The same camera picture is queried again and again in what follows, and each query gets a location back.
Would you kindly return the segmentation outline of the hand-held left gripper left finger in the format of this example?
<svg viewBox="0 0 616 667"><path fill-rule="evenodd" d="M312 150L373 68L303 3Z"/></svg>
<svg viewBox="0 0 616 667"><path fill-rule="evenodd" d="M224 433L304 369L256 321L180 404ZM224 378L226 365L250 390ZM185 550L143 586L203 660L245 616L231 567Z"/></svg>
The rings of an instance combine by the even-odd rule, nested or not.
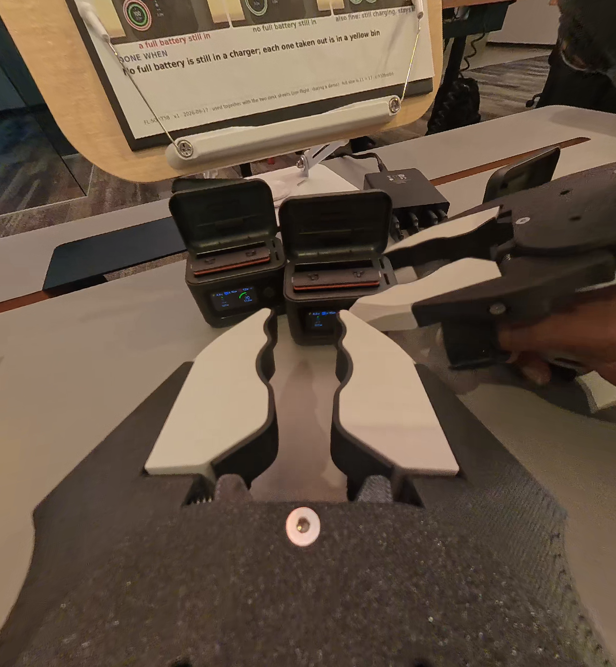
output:
<svg viewBox="0 0 616 667"><path fill-rule="evenodd" d="M261 309L198 353L145 462L149 476L244 477L244 447L275 418L276 341L276 314Z"/></svg>

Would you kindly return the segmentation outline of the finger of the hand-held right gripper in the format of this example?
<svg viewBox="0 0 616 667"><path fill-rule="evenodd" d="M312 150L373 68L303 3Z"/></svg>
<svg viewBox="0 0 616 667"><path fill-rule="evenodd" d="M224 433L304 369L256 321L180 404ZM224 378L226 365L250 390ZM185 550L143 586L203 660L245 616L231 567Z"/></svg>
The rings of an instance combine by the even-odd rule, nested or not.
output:
<svg viewBox="0 0 616 667"><path fill-rule="evenodd" d="M500 210L496 205L447 220L398 241L383 254L395 270L465 258L489 260L492 249L501 243L498 240L503 231L498 221Z"/></svg>
<svg viewBox="0 0 616 667"><path fill-rule="evenodd" d="M382 332L416 329L413 304L501 276L496 262L468 257L449 263L424 278L360 297L349 311Z"/></svg>

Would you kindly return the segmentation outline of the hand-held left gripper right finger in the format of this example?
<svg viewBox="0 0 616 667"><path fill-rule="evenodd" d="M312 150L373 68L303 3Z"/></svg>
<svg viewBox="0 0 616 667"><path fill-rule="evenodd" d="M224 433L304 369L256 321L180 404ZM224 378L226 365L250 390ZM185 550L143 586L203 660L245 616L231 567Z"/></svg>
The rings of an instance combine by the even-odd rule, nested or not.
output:
<svg viewBox="0 0 616 667"><path fill-rule="evenodd" d="M447 437L413 359L396 342L348 310L338 314L341 384L333 425L363 456L341 456L350 478L380 474L454 477Z"/></svg>

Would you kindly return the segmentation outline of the black usb hub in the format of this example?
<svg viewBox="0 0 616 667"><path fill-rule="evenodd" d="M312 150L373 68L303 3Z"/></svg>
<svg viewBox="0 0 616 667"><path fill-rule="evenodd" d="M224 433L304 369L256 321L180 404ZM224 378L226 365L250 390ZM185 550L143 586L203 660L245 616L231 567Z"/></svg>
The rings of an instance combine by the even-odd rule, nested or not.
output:
<svg viewBox="0 0 616 667"><path fill-rule="evenodd" d="M448 200L415 168L367 173L364 189L379 189L391 197L391 229L412 235L447 219Z"/></svg>

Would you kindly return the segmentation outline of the black battery charger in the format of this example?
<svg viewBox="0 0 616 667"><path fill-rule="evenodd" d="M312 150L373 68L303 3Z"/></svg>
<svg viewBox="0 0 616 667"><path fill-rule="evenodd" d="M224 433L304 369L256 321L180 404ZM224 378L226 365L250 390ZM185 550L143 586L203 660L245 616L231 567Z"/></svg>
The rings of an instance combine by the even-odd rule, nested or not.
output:
<svg viewBox="0 0 616 667"><path fill-rule="evenodd" d="M550 182L560 155L560 146L551 146L496 170L487 181L482 203Z"/></svg>
<svg viewBox="0 0 616 667"><path fill-rule="evenodd" d="M300 346L331 345L337 338L337 313L360 297L397 285L384 256L392 219L391 197L379 189L297 196L279 208L285 251L284 298L289 331ZM372 268L380 271L377 288L294 292L296 271Z"/></svg>
<svg viewBox="0 0 616 667"><path fill-rule="evenodd" d="M187 251L185 283L211 327L233 326L264 307L285 311L287 260L264 181L177 179L169 210ZM191 271L197 255L252 247L269 248L270 262L204 276Z"/></svg>

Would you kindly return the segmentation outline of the red-edged black battery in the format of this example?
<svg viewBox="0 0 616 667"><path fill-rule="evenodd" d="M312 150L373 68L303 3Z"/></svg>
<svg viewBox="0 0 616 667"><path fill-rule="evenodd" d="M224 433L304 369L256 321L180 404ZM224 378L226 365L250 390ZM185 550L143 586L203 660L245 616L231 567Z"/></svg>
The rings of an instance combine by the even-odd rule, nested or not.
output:
<svg viewBox="0 0 616 667"><path fill-rule="evenodd" d="M269 263L270 255L270 249L267 247L252 247L229 252L200 254L192 261L191 271L195 276L233 271L251 265Z"/></svg>
<svg viewBox="0 0 616 667"><path fill-rule="evenodd" d="M372 268L296 271L290 282L294 292L377 288L381 273Z"/></svg>

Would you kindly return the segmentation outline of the person's right hand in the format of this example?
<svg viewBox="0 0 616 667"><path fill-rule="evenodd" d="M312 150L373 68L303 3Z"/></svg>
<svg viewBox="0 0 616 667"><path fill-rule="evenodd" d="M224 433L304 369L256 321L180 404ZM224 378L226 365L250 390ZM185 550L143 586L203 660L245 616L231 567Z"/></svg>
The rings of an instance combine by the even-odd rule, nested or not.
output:
<svg viewBox="0 0 616 667"><path fill-rule="evenodd" d="M586 310L555 313L525 325L502 325L497 336L500 347L516 357L521 372L535 384L549 382L544 358L558 355L576 360L616 387L616 323L605 321L605 315Z"/></svg>

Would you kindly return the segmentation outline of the black backpack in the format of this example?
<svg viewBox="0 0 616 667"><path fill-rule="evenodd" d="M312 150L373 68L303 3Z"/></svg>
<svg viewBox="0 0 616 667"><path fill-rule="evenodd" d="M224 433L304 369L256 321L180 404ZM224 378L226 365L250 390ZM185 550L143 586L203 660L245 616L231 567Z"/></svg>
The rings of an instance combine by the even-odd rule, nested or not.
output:
<svg viewBox="0 0 616 667"><path fill-rule="evenodd" d="M436 102L426 135L434 135L481 122L480 92L476 79L458 75Z"/></svg>

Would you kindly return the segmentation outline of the person's dark fleece jacket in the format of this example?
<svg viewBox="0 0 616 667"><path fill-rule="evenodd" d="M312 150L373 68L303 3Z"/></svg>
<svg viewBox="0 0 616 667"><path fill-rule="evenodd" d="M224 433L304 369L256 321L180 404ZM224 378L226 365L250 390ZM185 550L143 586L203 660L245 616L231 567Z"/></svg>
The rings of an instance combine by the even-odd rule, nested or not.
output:
<svg viewBox="0 0 616 667"><path fill-rule="evenodd" d="M616 1L557 1L560 22L545 105L616 108Z"/></svg>

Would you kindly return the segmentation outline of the white stand base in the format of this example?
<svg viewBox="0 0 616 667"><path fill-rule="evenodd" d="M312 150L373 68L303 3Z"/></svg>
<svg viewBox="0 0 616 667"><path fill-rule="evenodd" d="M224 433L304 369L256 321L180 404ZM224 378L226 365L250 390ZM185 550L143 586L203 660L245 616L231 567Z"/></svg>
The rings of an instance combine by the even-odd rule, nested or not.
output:
<svg viewBox="0 0 616 667"><path fill-rule="evenodd" d="M296 166L270 171L263 175L253 175L246 179L264 181L270 187L276 208L291 196L350 191L354 187L345 186L345 179L338 175L327 176L327 167L320 166L322 162L333 157L336 149L342 147L340 143L313 147L299 156Z"/></svg>

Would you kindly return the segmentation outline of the instruction board on stand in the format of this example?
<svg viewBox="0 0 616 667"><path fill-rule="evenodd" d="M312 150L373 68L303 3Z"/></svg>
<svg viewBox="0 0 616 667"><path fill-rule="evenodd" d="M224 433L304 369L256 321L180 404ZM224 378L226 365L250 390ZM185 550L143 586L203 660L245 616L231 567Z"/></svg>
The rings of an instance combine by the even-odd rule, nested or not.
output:
<svg viewBox="0 0 616 667"><path fill-rule="evenodd" d="M129 148L433 90L427 1L67 1Z"/></svg>

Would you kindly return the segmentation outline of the wooden sign board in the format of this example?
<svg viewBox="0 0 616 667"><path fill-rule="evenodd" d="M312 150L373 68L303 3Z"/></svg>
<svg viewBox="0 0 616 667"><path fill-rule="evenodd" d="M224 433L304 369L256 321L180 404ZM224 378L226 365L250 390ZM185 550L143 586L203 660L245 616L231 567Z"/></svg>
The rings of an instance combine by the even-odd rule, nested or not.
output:
<svg viewBox="0 0 616 667"><path fill-rule="evenodd" d="M438 46L441 2L428 1L428 8L432 92L403 101L391 121L364 129L353 138L410 123L429 108L442 59ZM66 1L0 1L0 16L58 128L80 154L101 170L128 181L155 182L193 174L169 167L164 156L168 146L129 148Z"/></svg>

